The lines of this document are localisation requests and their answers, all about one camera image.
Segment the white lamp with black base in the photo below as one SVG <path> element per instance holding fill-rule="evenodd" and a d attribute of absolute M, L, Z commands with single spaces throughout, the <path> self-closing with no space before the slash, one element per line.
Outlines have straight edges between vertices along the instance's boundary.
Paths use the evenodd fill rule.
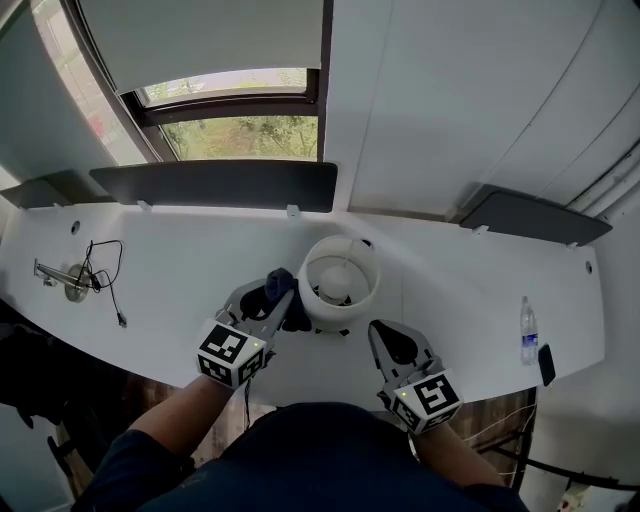
<path fill-rule="evenodd" d="M 297 279 L 313 328 L 340 332 L 364 315 L 377 294 L 380 265 L 374 247 L 361 239 L 335 235 L 316 243 Z"/>

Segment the black smartphone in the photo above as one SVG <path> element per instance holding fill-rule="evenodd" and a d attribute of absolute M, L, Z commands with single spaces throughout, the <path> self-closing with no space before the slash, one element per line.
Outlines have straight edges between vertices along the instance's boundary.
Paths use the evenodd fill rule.
<path fill-rule="evenodd" d="M 556 378 L 555 364 L 550 346 L 548 344 L 541 346 L 538 349 L 537 357 L 542 383 L 545 387 L 548 387 Z"/>

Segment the person's dark blue shirt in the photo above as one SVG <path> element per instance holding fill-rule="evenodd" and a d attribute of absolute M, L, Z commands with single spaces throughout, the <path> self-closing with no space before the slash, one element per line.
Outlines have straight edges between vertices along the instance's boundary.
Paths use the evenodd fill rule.
<path fill-rule="evenodd" d="M 109 448 L 72 512 L 528 512 L 512 489 L 463 487 L 421 465 L 407 436 L 343 403 L 263 416 L 192 473 L 149 435 Z"/>

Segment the clear plastic water bottle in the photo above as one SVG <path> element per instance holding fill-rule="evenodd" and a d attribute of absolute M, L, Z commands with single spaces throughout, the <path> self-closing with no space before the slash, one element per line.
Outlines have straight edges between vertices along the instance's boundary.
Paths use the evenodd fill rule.
<path fill-rule="evenodd" d="M 521 362 L 523 365 L 537 363 L 538 325 L 531 302 L 527 296 L 522 297 L 520 312 Z"/>

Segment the metal stand with round base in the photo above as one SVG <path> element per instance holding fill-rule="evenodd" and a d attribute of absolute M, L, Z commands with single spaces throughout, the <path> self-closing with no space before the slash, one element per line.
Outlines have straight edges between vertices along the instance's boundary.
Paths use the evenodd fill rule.
<path fill-rule="evenodd" d="M 82 264 L 72 265 L 67 271 L 62 271 L 35 259 L 33 270 L 34 276 L 39 278 L 44 286 L 62 286 L 66 299 L 72 303 L 82 302 L 92 288 L 89 271 Z"/>

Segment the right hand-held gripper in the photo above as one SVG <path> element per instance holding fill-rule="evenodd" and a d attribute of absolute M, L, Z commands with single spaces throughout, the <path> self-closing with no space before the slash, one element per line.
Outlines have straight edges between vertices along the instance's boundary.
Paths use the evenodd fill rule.
<path fill-rule="evenodd" d="M 410 433 L 423 434 L 456 415 L 464 400 L 454 373 L 438 356 L 432 357 L 424 335 L 402 323 L 375 320 L 369 323 L 368 339 L 376 367 L 387 382 L 378 396 Z M 417 362 L 423 355 L 430 359 L 396 377 L 394 362 Z"/>

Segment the person's right forearm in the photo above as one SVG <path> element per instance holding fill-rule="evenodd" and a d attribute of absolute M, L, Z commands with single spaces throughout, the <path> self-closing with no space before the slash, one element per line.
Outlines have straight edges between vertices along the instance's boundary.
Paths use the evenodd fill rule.
<path fill-rule="evenodd" d="M 455 484 L 505 486 L 495 468 L 466 445 L 448 424 L 411 438 L 420 462 Z"/>

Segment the dark window frame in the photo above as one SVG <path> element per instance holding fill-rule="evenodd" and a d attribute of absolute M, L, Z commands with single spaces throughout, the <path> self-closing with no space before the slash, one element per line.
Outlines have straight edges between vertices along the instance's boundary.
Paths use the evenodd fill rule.
<path fill-rule="evenodd" d="M 154 160 L 176 161 L 179 154 L 166 126 L 239 117 L 314 117 L 325 120 L 334 0 L 323 0 L 319 68 L 266 68 L 218 72 L 174 79 L 119 92 L 104 64 L 80 8 L 80 0 L 61 0 L 83 53 L 102 88 Z"/>

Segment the white socket box red button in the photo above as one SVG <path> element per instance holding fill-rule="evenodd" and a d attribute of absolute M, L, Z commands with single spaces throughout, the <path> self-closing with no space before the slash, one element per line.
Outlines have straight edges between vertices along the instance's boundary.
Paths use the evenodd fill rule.
<path fill-rule="evenodd" d="M 587 512 L 591 490 L 590 485 L 571 483 L 560 500 L 558 512 Z"/>

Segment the dark blue cloth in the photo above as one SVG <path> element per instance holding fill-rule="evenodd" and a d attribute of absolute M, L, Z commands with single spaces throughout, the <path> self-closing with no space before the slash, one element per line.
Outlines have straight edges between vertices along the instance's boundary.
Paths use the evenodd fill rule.
<path fill-rule="evenodd" d="M 268 305 L 274 308 L 281 303 L 283 297 L 292 291 L 291 301 L 286 308 L 281 329 L 286 332 L 310 332 L 312 323 L 304 309 L 299 292 L 298 279 L 285 268 L 271 271 L 264 284 L 264 292 Z"/>

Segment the long dark grey divider panel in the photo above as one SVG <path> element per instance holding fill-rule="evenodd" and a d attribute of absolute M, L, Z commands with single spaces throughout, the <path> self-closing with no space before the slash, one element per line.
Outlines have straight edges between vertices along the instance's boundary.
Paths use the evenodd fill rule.
<path fill-rule="evenodd" d="M 89 171 L 116 202 L 304 212 L 332 210 L 338 167 L 291 160 L 174 161 Z"/>

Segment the white wall pipes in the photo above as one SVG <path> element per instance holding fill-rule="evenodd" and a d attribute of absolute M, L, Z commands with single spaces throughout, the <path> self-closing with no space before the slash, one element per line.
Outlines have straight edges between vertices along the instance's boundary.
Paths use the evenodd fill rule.
<path fill-rule="evenodd" d="M 640 183 L 640 141 L 567 208 L 582 215 L 597 217 L 638 183 Z"/>

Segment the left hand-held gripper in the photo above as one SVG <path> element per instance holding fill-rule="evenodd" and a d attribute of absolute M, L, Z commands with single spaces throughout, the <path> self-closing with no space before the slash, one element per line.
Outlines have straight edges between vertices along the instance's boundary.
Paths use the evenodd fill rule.
<path fill-rule="evenodd" d="M 237 389 L 267 365 L 273 337 L 287 316 L 294 290 L 266 297 L 265 280 L 236 288 L 222 310 L 199 333 L 196 361 L 200 374 Z"/>

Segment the person's left forearm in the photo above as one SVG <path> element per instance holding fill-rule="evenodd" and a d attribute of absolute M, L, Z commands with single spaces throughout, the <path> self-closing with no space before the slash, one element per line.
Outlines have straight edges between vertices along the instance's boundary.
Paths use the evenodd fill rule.
<path fill-rule="evenodd" d="M 147 434 L 174 455 L 190 456 L 233 394 L 232 388 L 201 375 L 146 411 L 130 430 Z"/>

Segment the grey roller blind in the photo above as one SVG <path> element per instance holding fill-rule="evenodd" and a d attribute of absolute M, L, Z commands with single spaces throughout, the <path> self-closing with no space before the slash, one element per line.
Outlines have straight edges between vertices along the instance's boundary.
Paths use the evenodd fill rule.
<path fill-rule="evenodd" d="M 119 92 L 321 63 L 323 0 L 80 0 Z"/>
<path fill-rule="evenodd" d="M 0 28 L 0 166 L 25 181 L 114 164 L 59 76 L 23 0 Z"/>

